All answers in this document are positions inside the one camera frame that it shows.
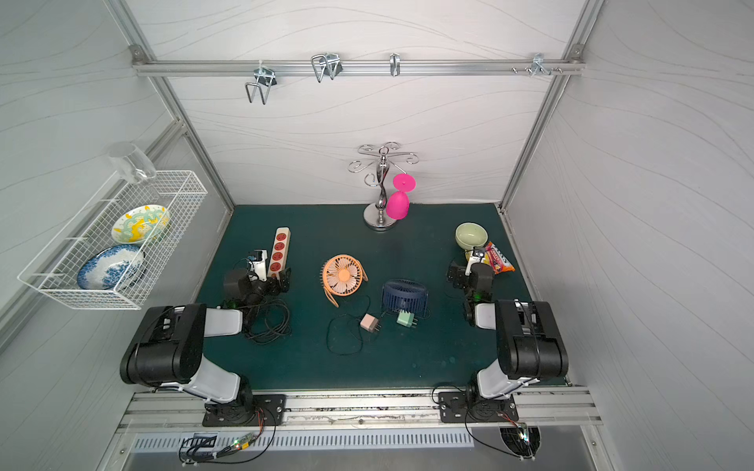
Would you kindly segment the green usb power adapter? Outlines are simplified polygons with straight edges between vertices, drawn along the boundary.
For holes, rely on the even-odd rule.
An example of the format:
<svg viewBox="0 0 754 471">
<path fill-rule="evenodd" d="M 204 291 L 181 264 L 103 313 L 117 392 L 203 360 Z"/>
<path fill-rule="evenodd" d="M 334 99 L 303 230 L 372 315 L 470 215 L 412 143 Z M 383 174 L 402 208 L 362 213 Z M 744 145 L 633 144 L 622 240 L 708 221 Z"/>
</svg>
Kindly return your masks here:
<svg viewBox="0 0 754 471">
<path fill-rule="evenodd" d="M 416 326 L 415 314 L 406 310 L 400 310 L 397 317 L 397 323 L 405 328 L 413 328 Z"/>
</svg>

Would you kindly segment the pink usb power adapter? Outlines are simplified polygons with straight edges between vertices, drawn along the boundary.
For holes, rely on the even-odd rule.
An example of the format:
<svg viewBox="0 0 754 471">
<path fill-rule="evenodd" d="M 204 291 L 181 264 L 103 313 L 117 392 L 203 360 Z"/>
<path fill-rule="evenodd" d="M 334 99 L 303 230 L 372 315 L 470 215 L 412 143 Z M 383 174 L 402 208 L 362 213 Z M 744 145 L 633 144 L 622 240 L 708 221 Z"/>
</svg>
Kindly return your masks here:
<svg viewBox="0 0 754 471">
<path fill-rule="evenodd" d="M 364 314 L 359 321 L 359 327 L 368 333 L 377 333 L 380 330 L 380 319 L 372 314 Z"/>
</svg>

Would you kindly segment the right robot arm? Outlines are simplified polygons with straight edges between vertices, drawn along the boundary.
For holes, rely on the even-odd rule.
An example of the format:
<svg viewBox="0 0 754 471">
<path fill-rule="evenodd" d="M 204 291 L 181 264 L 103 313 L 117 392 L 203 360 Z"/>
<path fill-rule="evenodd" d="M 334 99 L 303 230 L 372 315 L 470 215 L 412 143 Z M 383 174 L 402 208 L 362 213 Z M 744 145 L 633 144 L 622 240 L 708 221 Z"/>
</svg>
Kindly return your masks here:
<svg viewBox="0 0 754 471">
<path fill-rule="evenodd" d="M 495 272 L 482 262 L 465 267 L 450 264 L 447 279 L 463 291 L 463 316 L 471 327 L 492 331 L 496 357 L 479 370 L 465 389 L 467 415 L 484 402 L 492 403 L 505 420 L 514 419 L 514 394 L 519 390 L 567 375 L 569 357 L 551 304 L 492 298 Z"/>
</svg>

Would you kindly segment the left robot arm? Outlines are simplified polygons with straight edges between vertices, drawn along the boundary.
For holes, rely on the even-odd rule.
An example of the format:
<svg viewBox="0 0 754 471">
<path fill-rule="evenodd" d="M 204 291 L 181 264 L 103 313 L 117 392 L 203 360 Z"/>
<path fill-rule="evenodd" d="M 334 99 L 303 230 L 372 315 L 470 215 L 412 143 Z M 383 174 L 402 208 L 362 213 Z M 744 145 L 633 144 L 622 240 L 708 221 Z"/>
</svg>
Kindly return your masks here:
<svg viewBox="0 0 754 471">
<path fill-rule="evenodd" d="M 257 396 L 246 376 L 223 369 L 204 355 L 208 338 L 244 335 L 269 345 L 292 333 L 291 312 L 277 298 L 290 288 L 289 268 L 265 281 L 242 270 L 227 274 L 219 307 L 204 303 L 147 309 L 120 363 L 124 383 L 156 391 L 177 391 L 203 401 L 204 427 L 241 427 L 255 422 L 280 425 L 286 396 Z"/>
</svg>

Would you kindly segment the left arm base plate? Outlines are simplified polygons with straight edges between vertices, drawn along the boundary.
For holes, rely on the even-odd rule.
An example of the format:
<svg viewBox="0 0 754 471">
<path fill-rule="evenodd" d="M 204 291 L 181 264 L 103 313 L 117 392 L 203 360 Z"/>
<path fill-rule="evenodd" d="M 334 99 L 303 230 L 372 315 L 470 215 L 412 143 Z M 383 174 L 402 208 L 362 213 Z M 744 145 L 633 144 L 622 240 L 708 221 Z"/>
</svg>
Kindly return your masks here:
<svg viewBox="0 0 754 471">
<path fill-rule="evenodd" d="M 279 426 L 283 422 L 287 397 L 284 394 L 240 396 L 233 402 L 205 406 L 202 426 L 251 427 L 253 425 Z"/>
</svg>

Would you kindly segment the orange desk fan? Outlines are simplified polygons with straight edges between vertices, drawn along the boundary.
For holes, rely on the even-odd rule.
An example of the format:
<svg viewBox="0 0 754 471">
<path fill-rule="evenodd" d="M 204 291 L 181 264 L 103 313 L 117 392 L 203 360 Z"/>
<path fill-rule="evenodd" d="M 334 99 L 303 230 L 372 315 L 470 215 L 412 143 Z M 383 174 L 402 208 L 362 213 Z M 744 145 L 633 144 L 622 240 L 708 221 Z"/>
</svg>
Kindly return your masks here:
<svg viewBox="0 0 754 471">
<path fill-rule="evenodd" d="M 324 294 L 335 307 L 339 306 L 339 298 L 351 296 L 367 281 L 368 276 L 362 264 L 347 254 L 332 257 L 321 270 Z"/>
</svg>

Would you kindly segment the beige power strip red sockets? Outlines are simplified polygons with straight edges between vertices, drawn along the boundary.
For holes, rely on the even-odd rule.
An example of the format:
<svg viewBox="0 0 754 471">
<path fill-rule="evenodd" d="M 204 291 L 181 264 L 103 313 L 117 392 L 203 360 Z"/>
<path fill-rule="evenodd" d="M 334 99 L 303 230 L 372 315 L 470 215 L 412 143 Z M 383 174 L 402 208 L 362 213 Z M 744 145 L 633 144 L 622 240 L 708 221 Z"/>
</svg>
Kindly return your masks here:
<svg viewBox="0 0 754 471">
<path fill-rule="evenodd" d="M 278 278 L 287 268 L 291 230 L 281 227 L 276 230 L 272 252 L 269 257 L 268 277 Z"/>
</svg>

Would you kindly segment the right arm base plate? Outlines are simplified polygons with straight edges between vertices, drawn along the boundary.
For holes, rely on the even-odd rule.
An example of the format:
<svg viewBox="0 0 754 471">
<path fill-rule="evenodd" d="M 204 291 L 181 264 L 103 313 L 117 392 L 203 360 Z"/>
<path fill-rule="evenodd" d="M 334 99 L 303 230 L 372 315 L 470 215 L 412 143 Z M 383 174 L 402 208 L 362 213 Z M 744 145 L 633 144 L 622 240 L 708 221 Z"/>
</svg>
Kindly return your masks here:
<svg viewBox="0 0 754 471">
<path fill-rule="evenodd" d="M 502 423 L 512 425 L 518 422 L 518 407 L 508 400 L 477 400 L 467 401 L 464 392 L 440 392 L 437 394 L 440 420 L 442 423 L 472 424 L 472 423 Z"/>
</svg>

